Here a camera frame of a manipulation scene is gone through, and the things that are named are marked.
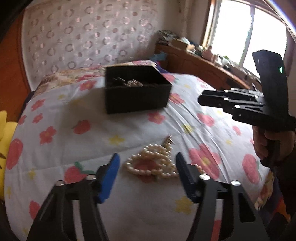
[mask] black box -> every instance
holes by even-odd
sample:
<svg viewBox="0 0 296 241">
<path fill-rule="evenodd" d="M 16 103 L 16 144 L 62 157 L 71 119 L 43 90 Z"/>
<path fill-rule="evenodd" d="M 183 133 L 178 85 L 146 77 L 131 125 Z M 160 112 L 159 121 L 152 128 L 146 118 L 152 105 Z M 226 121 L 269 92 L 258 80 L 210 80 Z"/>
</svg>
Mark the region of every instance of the black box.
<svg viewBox="0 0 296 241">
<path fill-rule="evenodd" d="M 113 86 L 113 78 L 135 79 L 144 86 Z M 172 84 L 153 66 L 106 67 L 105 105 L 108 114 L 166 107 Z"/>
</svg>

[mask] wooden dresser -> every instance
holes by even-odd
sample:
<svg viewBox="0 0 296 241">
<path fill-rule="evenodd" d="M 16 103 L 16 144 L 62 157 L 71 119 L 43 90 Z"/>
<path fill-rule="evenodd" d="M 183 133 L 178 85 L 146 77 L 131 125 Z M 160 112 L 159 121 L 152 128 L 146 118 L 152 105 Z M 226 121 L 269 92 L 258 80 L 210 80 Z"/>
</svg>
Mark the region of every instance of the wooden dresser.
<svg viewBox="0 0 296 241">
<path fill-rule="evenodd" d="M 161 51 L 168 54 L 166 70 L 170 73 L 191 74 L 199 77 L 217 90 L 230 88 L 250 89 L 243 80 L 228 72 L 227 70 L 215 66 L 212 62 L 184 50 L 172 46 L 156 45 L 155 53 Z M 261 91 L 261 85 L 254 83 Z"/>
</svg>

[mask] metal screw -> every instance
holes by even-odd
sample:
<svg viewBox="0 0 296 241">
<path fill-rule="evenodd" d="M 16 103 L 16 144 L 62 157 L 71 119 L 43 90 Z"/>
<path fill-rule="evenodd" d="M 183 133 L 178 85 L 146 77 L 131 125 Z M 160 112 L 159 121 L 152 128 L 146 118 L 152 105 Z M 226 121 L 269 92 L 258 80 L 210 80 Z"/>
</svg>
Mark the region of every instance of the metal screw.
<svg viewBox="0 0 296 241">
<path fill-rule="evenodd" d="M 94 175 L 94 174 L 87 175 L 85 179 L 88 180 L 88 181 L 95 180 L 96 179 L 96 175 Z"/>
<path fill-rule="evenodd" d="M 200 174 L 200 179 L 209 180 L 210 179 L 210 176 L 207 175 L 207 174 Z"/>
<path fill-rule="evenodd" d="M 233 181 L 231 181 L 231 184 L 232 184 L 233 186 L 240 186 L 240 185 L 241 185 L 241 183 L 240 183 L 238 180 L 233 180 Z"/>
<path fill-rule="evenodd" d="M 60 186 L 63 186 L 63 185 L 65 185 L 65 182 L 63 180 L 59 180 L 59 181 L 56 182 L 57 187 L 60 187 Z"/>
</svg>

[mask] window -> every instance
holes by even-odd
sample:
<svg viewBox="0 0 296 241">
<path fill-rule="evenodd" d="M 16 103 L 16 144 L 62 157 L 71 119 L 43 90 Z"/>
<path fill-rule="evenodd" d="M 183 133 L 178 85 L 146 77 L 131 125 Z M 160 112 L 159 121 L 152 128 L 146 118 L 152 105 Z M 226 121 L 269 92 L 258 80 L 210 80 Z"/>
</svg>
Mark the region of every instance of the window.
<svg viewBox="0 0 296 241">
<path fill-rule="evenodd" d="M 218 20 L 212 32 L 213 53 L 259 76 L 252 53 L 265 49 L 284 57 L 287 45 L 286 26 L 272 15 L 244 3 L 218 1 Z"/>
</svg>

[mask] yellow plush toy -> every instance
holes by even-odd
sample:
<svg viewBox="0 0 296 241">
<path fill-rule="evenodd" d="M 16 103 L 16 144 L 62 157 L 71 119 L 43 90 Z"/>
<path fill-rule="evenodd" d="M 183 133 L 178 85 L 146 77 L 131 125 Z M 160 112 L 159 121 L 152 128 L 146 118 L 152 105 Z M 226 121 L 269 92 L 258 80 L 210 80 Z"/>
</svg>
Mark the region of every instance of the yellow plush toy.
<svg viewBox="0 0 296 241">
<path fill-rule="evenodd" d="M 7 112 L 0 111 L 0 199 L 4 200 L 4 175 L 6 158 L 16 122 L 6 122 Z"/>
</svg>

